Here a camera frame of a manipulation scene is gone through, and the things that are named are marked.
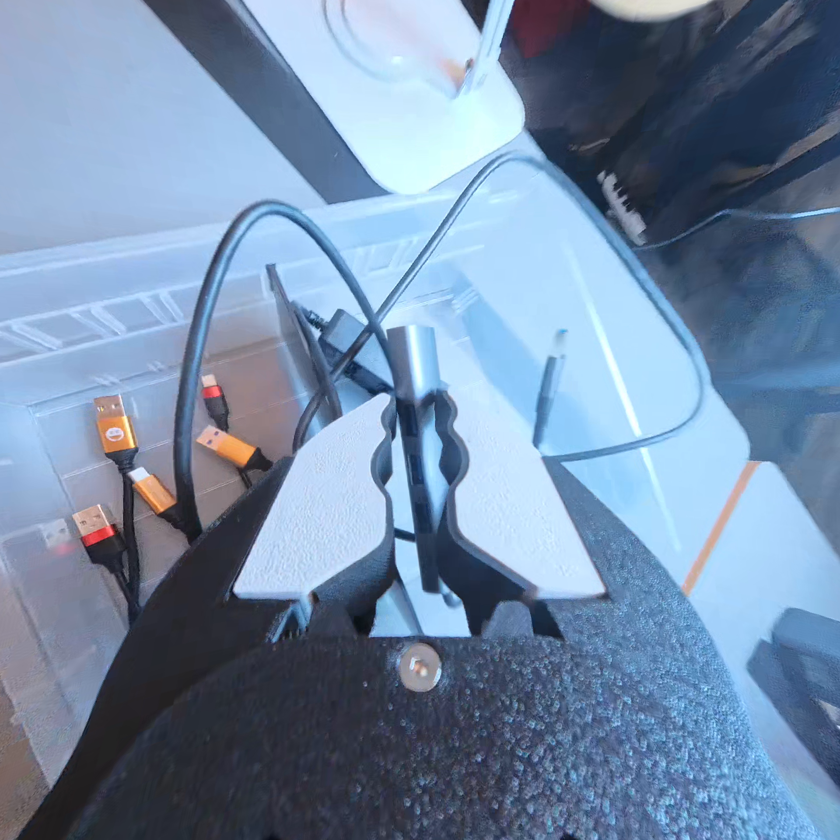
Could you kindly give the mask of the black bin divider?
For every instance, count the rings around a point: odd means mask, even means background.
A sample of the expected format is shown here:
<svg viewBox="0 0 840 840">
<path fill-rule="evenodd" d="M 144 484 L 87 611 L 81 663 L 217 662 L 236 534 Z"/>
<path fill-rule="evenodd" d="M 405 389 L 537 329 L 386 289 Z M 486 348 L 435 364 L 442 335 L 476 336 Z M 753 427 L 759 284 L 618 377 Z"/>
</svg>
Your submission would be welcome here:
<svg viewBox="0 0 840 840">
<path fill-rule="evenodd" d="M 326 357 L 301 306 L 288 297 L 274 264 L 266 265 L 266 275 L 276 298 L 281 331 L 297 372 L 313 391 L 321 393 L 322 402 L 316 414 L 325 424 L 331 424 L 342 416 L 343 410 Z"/>
</svg>

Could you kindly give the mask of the orange tape strip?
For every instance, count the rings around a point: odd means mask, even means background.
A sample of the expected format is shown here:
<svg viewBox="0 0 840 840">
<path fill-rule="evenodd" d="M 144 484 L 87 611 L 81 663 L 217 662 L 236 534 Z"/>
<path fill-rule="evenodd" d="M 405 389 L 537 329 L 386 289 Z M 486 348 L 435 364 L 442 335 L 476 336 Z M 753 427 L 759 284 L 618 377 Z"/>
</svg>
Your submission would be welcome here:
<svg viewBox="0 0 840 840">
<path fill-rule="evenodd" d="M 729 495 L 718 513 L 707 538 L 703 542 L 697 557 L 690 566 L 681 585 L 681 591 L 686 597 L 690 596 L 697 587 L 697 583 L 703 575 L 711 555 L 717 547 L 722 534 L 737 509 L 744 492 L 749 487 L 751 479 L 762 464 L 763 462 L 760 460 L 750 460 L 740 471 L 735 484 L 729 492 Z"/>
</svg>

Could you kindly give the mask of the white power strip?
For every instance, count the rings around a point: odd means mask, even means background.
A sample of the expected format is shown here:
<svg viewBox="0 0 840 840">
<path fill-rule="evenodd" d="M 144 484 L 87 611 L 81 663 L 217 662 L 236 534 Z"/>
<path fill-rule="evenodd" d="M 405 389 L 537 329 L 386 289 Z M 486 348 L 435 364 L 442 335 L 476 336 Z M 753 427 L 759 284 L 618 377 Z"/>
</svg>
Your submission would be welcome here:
<svg viewBox="0 0 840 840">
<path fill-rule="evenodd" d="M 632 245 L 646 246 L 648 243 L 647 223 L 618 181 L 616 174 L 600 171 L 596 176 L 596 181 L 605 199 L 605 215 L 617 224 Z"/>
</svg>

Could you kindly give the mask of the grey slim usb hub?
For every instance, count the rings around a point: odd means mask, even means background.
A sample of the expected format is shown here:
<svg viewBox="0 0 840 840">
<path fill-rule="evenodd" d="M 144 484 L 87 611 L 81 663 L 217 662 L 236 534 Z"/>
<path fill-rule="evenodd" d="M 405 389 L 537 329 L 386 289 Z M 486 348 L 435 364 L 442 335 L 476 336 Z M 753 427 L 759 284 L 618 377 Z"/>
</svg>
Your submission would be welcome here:
<svg viewBox="0 0 840 840">
<path fill-rule="evenodd" d="M 407 325 L 388 329 L 386 336 L 421 584 L 426 593 L 441 595 L 455 608 L 460 601 L 438 569 L 437 531 L 448 483 L 439 467 L 443 446 L 436 429 L 436 400 L 442 384 L 435 331 Z"/>
</svg>

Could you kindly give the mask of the black office chair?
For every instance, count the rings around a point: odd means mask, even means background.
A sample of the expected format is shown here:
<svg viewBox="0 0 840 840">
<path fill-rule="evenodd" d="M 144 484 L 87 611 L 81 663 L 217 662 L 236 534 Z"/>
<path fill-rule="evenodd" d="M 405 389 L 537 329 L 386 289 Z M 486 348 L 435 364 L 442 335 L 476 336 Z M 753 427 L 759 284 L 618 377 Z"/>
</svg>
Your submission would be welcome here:
<svg viewBox="0 0 840 840">
<path fill-rule="evenodd" d="M 812 754 L 824 764 L 838 762 L 838 620 L 786 608 L 770 640 L 754 649 L 748 672 Z"/>
</svg>

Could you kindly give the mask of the instruction sheet on stand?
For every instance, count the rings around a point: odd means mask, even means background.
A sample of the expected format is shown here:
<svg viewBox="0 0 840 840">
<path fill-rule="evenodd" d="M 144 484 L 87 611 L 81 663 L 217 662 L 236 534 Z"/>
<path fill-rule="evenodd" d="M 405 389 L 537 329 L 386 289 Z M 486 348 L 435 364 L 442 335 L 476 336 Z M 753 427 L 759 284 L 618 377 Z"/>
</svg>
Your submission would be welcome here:
<svg viewBox="0 0 840 840">
<path fill-rule="evenodd" d="M 512 1 L 478 28 L 458 1 L 253 1 L 249 12 L 368 175 L 425 193 L 515 140 L 499 64 Z"/>
</svg>

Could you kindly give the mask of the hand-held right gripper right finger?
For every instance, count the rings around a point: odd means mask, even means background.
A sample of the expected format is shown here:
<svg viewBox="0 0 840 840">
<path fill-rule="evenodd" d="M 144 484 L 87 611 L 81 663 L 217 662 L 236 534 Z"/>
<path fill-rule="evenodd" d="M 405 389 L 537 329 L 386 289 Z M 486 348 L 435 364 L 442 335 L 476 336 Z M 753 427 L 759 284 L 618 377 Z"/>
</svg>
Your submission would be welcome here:
<svg viewBox="0 0 840 840">
<path fill-rule="evenodd" d="M 439 468 L 448 488 L 438 574 L 479 636 L 499 604 L 528 610 L 555 635 L 548 604 L 591 601 L 606 586 L 522 418 L 487 388 L 436 394 Z"/>
</svg>

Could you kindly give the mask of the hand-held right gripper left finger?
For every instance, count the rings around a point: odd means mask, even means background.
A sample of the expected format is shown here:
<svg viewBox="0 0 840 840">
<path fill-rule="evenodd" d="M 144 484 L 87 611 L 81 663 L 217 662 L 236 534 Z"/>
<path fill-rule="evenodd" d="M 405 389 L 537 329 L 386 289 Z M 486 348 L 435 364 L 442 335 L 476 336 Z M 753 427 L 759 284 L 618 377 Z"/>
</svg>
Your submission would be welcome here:
<svg viewBox="0 0 840 840">
<path fill-rule="evenodd" d="M 233 587 L 248 602 L 290 602 L 304 623 L 341 607 L 358 632 L 375 626 L 396 580 L 393 396 L 380 394 L 305 443 L 257 532 Z"/>
</svg>

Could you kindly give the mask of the clear plastic bin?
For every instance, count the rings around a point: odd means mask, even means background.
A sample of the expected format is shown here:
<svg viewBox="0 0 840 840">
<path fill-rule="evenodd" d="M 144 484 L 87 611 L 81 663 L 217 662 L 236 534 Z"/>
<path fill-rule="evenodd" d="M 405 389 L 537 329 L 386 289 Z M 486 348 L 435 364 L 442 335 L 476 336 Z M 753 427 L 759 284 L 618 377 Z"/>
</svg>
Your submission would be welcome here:
<svg viewBox="0 0 840 840">
<path fill-rule="evenodd" d="M 226 222 L 2 255 L 2 688 L 46 789 L 65 769 L 129 630 L 122 594 L 89 561 L 73 513 L 121 522 L 119 472 L 93 400 L 120 394 L 136 463 L 174 495 L 172 440 L 185 341 Z M 266 265 L 288 297 L 362 319 L 338 271 L 290 221 L 259 221 L 224 280 L 203 357 L 230 431 L 278 465 L 312 393 L 281 331 Z M 521 164 L 469 200 L 384 329 L 434 329 L 443 386 L 489 389 L 531 437 L 553 336 L 568 333 L 545 455 L 683 423 L 697 364 L 581 198 Z"/>
</svg>

